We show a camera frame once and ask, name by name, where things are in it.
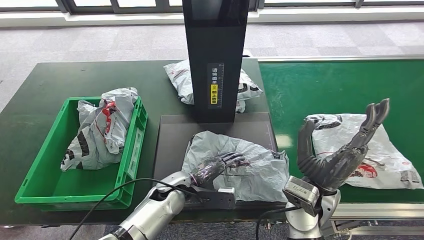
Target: label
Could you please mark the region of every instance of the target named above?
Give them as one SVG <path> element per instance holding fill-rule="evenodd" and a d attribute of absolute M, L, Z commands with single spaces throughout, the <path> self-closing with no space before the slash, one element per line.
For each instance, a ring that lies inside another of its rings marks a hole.
<path fill-rule="evenodd" d="M 223 101 L 224 63 L 211 62 L 207 64 L 207 97 L 209 109 L 220 109 Z"/>
<path fill-rule="evenodd" d="M 210 85 L 210 104 L 218 104 L 218 84 Z"/>

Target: white package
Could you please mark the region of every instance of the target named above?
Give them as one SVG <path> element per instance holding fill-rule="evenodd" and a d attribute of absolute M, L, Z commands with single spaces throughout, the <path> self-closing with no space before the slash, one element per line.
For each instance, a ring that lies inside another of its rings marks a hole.
<path fill-rule="evenodd" d="M 349 143 L 366 118 L 365 114 L 349 113 L 307 116 L 316 123 L 312 141 L 317 158 L 325 158 Z M 345 183 L 372 189 L 424 189 L 417 170 L 393 146 L 383 125 L 375 131 L 368 148 L 365 159 Z"/>
<path fill-rule="evenodd" d="M 193 105 L 192 75 L 190 72 L 189 60 L 171 63 L 163 67 L 169 77 L 172 85 L 178 92 L 181 102 Z M 238 84 L 237 104 L 235 111 L 243 113 L 245 111 L 245 100 L 259 97 L 263 91 L 254 83 L 243 69 L 240 70 L 240 79 Z"/>
<path fill-rule="evenodd" d="M 99 107 L 80 100 L 78 135 L 60 164 L 69 169 L 97 170 L 121 161 L 137 89 L 119 88 L 101 95 Z"/>
<path fill-rule="evenodd" d="M 229 152 L 243 154 L 250 165 L 227 168 L 213 180 L 216 190 L 232 187 L 238 201 L 287 202 L 282 191 L 289 178 L 285 151 L 273 152 L 246 140 L 203 131 L 188 143 L 181 170 L 190 173 L 205 160 Z"/>

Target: green crate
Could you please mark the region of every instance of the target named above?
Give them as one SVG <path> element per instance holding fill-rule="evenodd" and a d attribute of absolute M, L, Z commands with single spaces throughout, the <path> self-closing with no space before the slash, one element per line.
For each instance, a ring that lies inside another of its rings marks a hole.
<path fill-rule="evenodd" d="M 99 170 L 61 171 L 66 149 L 80 127 L 79 100 L 98 106 L 101 98 L 70 97 L 64 102 L 16 194 L 17 204 L 28 204 L 42 211 L 89 210 L 112 189 L 136 178 L 148 118 L 140 97 L 135 102 L 120 163 Z M 134 183 L 107 197 L 97 209 L 128 208 L 133 191 Z"/>

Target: black cable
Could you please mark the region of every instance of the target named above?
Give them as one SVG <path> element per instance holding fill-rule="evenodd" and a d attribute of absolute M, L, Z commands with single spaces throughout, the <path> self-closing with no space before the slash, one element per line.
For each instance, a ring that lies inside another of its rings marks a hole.
<path fill-rule="evenodd" d="M 259 218 L 256 221 L 256 231 L 255 231 L 255 235 L 256 235 L 256 240 L 259 240 L 259 225 L 261 225 L 261 221 L 262 219 L 264 219 L 267 215 L 269 214 L 278 214 L 278 213 L 284 213 L 284 212 L 288 212 L 288 211 L 293 211 L 293 210 L 298 210 L 301 209 L 298 206 L 292 206 L 292 207 L 288 207 L 288 208 L 282 208 L 282 209 L 277 209 L 277 210 L 271 210 L 271 211 L 266 211 L 264 213 L 262 213 Z"/>
<path fill-rule="evenodd" d="M 123 187 L 125 187 L 125 186 L 127 186 L 128 184 L 132 184 L 132 183 L 135 183 L 135 182 L 138 182 L 138 181 L 152 181 L 152 182 L 155 182 L 155 183 L 159 183 L 159 184 L 163 184 L 163 185 L 165 185 L 165 186 L 167 186 L 167 187 L 170 187 L 170 188 L 172 188 L 172 189 L 174 189 L 174 190 L 178 190 L 178 191 L 181 191 L 181 192 L 183 192 L 183 193 L 185 193 L 185 194 L 188 194 L 188 195 L 193 195 L 193 196 L 196 196 L 196 197 L 198 197 L 198 195 L 196 194 L 196 193 L 193 193 L 193 192 L 190 192 L 190 191 L 187 191 L 187 190 L 185 190 L 185 189 L 182 189 L 182 188 L 180 188 L 180 187 L 177 187 L 177 186 L 173 186 L 173 185 L 171 185 L 171 184 L 168 184 L 168 183 L 166 183 L 166 182 L 163 182 L 163 181 L 159 181 L 159 180 L 156 180 L 156 179 L 153 179 L 153 178 L 137 178 L 137 179 L 134 179 L 134 180 L 131 180 L 131 181 L 128 181 L 128 182 L 126 182 L 126 183 L 124 183 L 124 184 L 122 184 L 122 185 L 120 185 L 120 186 L 118 186 L 118 187 L 116 187 L 116 188 L 114 188 L 111 192 L 109 192 L 108 194 L 106 194 L 102 199 L 100 199 L 92 208 L 91 208 L 91 210 L 84 216 L 84 218 L 81 220 L 81 222 L 78 224 L 78 226 L 76 227 L 76 229 L 73 231 L 73 233 L 72 233 L 72 235 L 70 236 L 70 238 L 69 238 L 69 240 L 71 240 L 74 236 L 75 236 L 75 234 L 77 234 L 77 232 L 78 232 L 78 230 L 81 228 L 81 226 L 84 224 L 84 222 L 87 220 L 87 218 L 90 216 L 90 214 L 97 208 L 97 206 L 99 206 L 99 204 L 100 203 L 102 203 L 107 197 L 109 197 L 110 195 L 112 195 L 115 191 L 117 191 L 117 190 L 119 190 L 119 189 L 121 189 L 121 188 L 123 188 Z"/>

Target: metal frame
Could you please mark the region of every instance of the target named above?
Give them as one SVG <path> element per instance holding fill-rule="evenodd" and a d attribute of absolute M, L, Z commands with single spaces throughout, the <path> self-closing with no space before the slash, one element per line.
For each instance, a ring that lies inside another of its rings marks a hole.
<path fill-rule="evenodd" d="M 51 12 L 60 11 L 58 6 L 28 6 L 28 7 L 0 7 L 1 12 Z"/>
<path fill-rule="evenodd" d="M 355 0 L 281 0 L 281 2 L 275 3 L 262 1 L 264 1 L 264 8 L 354 6 L 356 3 Z"/>
<path fill-rule="evenodd" d="M 350 230 L 352 235 L 418 235 L 424 236 L 424 226 L 360 226 Z"/>
<path fill-rule="evenodd" d="M 424 5 L 424 0 L 281 0 L 280 2 L 265 2 L 259 0 L 259 9 L 278 7 L 324 7 L 324 6 L 413 6 Z"/>
<path fill-rule="evenodd" d="M 362 0 L 362 6 L 411 6 L 424 5 L 424 0 Z"/>
<path fill-rule="evenodd" d="M 162 14 L 182 13 L 182 6 L 170 6 L 168 0 L 155 0 L 156 6 L 121 7 L 118 0 L 109 0 L 110 6 L 77 6 L 74 0 L 56 0 L 54 7 L 0 7 L 0 12 L 61 11 L 71 15 L 84 14 Z M 264 0 L 249 0 L 249 11 L 255 12 Z"/>
<path fill-rule="evenodd" d="M 68 12 L 72 15 L 78 14 L 113 14 L 114 10 L 112 6 L 77 6 L 74 0 L 56 0 L 56 2 L 61 2 L 62 9 L 61 11 L 65 13 Z"/>
<path fill-rule="evenodd" d="M 170 6 L 168 0 L 155 0 L 156 6 L 121 7 L 118 0 L 110 0 L 116 14 L 182 13 L 182 6 Z"/>

